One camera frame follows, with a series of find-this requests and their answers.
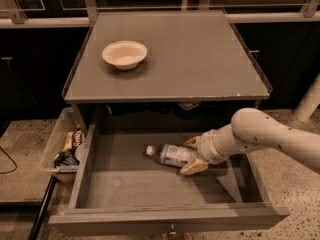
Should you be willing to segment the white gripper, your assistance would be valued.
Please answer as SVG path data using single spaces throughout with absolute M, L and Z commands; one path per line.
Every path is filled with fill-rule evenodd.
M 227 157 L 221 154 L 217 146 L 221 143 L 222 133 L 220 130 L 210 130 L 203 133 L 200 137 L 193 136 L 184 142 L 184 146 L 191 149 L 196 149 L 200 157 L 191 159 L 186 165 L 180 169 L 182 175 L 190 176 L 209 167 L 209 163 L 213 165 L 224 162 Z

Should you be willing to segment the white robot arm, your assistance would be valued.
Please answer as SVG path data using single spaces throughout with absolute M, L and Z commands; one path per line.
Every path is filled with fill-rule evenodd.
M 277 149 L 316 173 L 320 171 L 319 135 L 283 125 L 254 108 L 238 110 L 228 125 L 194 136 L 184 146 L 194 149 L 196 156 L 182 167 L 182 175 L 205 171 L 210 164 L 264 147 Z

